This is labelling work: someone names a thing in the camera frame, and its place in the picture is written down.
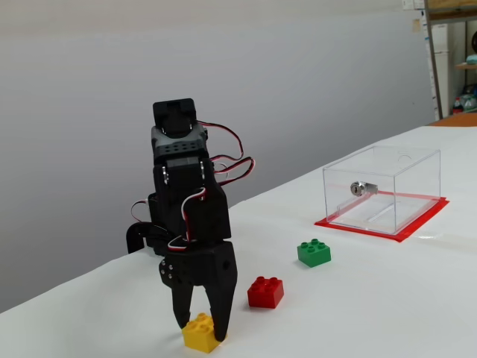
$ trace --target green lego brick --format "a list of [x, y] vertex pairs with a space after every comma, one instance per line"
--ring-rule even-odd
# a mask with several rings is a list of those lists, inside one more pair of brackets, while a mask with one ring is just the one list
[[331, 261], [331, 250], [323, 242], [313, 239], [311, 242], [304, 242], [297, 248], [298, 259], [308, 265], [315, 267]]

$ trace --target red wire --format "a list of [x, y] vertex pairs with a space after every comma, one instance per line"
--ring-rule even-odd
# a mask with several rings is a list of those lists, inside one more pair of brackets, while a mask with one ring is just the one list
[[237, 178], [232, 178], [232, 179], [229, 179], [229, 180], [221, 181], [219, 184], [220, 184], [221, 186], [223, 186], [223, 185], [227, 185], [227, 184], [229, 184], [229, 183], [232, 183], [232, 182], [234, 182], [234, 181], [236, 181], [236, 180], [238, 180], [238, 179], [242, 179], [242, 178], [247, 177], [247, 176], [253, 171], [253, 169], [255, 168], [255, 160], [252, 159], [251, 157], [244, 158], [243, 160], [241, 160], [240, 162], [234, 164], [233, 166], [230, 166], [229, 168], [220, 171], [220, 172], [227, 172], [228, 169], [233, 169], [234, 167], [237, 167], [237, 166], [239, 166], [239, 165], [241, 165], [241, 164], [243, 164], [243, 163], [245, 163], [245, 162], [247, 162], [247, 161], [250, 161], [250, 166], [248, 167], [247, 171], [246, 171], [244, 174], [239, 175]]
[[234, 157], [231, 157], [230, 155], [221, 154], [221, 155], [216, 155], [215, 157], [210, 158], [211, 161], [217, 160], [219, 158], [227, 158], [227, 159], [230, 159], [230, 160], [233, 160], [233, 161], [237, 161], [237, 160], [240, 160], [241, 158], [244, 157], [244, 147], [243, 147], [243, 145], [241, 143], [241, 140], [240, 140], [240, 138], [239, 138], [239, 136], [237, 135], [236, 132], [232, 131], [230, 128], [228, 128], [224, 125], [218, 125], [216, 123], [208, 123], [208, 122], [201, 122], [201, 121], [198, 121], [198, 122], [201, 123], [205, 127], [215, 127], [215, 128], [223, 129], [224, 131], [227, 131], [230, 134], [232, 134], [238, 141], [238, 146], [240, 147], [240, 157], [239, 158], [234, 158]]

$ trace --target lego brick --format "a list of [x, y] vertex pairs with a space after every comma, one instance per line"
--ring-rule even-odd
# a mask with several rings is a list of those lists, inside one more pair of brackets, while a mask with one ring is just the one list
[[247, 291], [250, 307], [275, 308], [282, 299], [283, 281], [272, 277], [270, 280], [258, 277]]
[[199, 313], [194, 321], [190, 321], [183, 329], [184, 344], [186, 347], [204, 353], [212, 352], [219, 344], [214, 336], [214, 322], [212, 317]]
[[328, 246], [318, 239], [304, 242], [297, 248], [298, 259], [309, 267], [315, 267], [331, 261], [331, 251]]

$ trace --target red base plate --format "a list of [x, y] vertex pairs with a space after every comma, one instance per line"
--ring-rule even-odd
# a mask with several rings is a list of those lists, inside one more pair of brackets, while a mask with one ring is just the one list
[[434, 215], [439, 213], [448, 203], [449, 203], [449, 201], [446, 198], [444, 198], [444, 197], [440, 198], [437, 201], [436, 205], [434, 205], [429, 210], [427, 210], [424, 214], [422, 214], [419, 218], [414, 220], [411, 224], [404, 227], [397, 235], [389, 235], [389, 234], [386, 234], [386, 233], [375, 233], [373, 231], [368, 231], [368, 230], [363, 230], [363, 229], [355, 229], [353, 227], [341, 226], [341, 225], [336, 225], [336, 224], [330, 224], [326, 220], [326, 218], [323, 219], [323, 220], [320, 220], [319, 222], [315, 222], [315, 225], [323, 226], [323, 227], [330, 227], [332, 229], [338, 229], [338, 230], [343, 230], [343, 231], [350, 231], [352, 233], [363, 233], [364, 235], [384, 237], [386, 239], [392, 239], [392, 240], [395, 240], [395, 241], [398, 241], [398, 242], [403, 242], [410, 235], [412, 235], [417, 229], [419, 229], [426, 222], [428, 222]]

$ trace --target metal object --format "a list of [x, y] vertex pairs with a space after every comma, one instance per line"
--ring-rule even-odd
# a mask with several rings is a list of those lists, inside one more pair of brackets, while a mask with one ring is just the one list
[[205, 171], [203, 169], [203, 161], [202, 160], [200, 161], [200, 173], [202, 174], [202, 180], [205, 180], [206, 179], [206, 174], [205, 174]]
[[351, 184], [350, 189], [354, 196], [363, 196], [367, 192], [370, 194], [378, 193], [377, 185], [369, 184], [364, 181], [355, 181], [353, 184]]
[[165, 170], [165, 166], [162, 167], [162, 176], [164, 177], [164, 184], [167, 185], [169, 182], [169, 174]]
[[433, 23], [431, 22], [431, 18], [429, 16], [429, 0], [424, 0], [424, 8], [425, 10], [422, 12], [423, 17], [426, 18], [426, 27], [427, 27], [427, 36], [429, 37], [429, 53], [428, 55], [430, 56], [430, 64], [432, 65], [432, 68], [430, 69], [432, 72], [432, 78], [431, 82], [434, 81], [434, 88], [435, 91], [432, 91], [432, 95], [435, 95], [435, 98], [432, 98], [432, 100], [436, 100], [437, 102], [437, 114], [439, 116], [439, 120], [443, 118], [442, 114], [442, 106], [440, 104], [440, 90], [439, 90], [439, 78], [437, 77], [437, 64], [435, 61], [435, 50], [434, 50], [434, 39], [432, 37], [432, 25]]

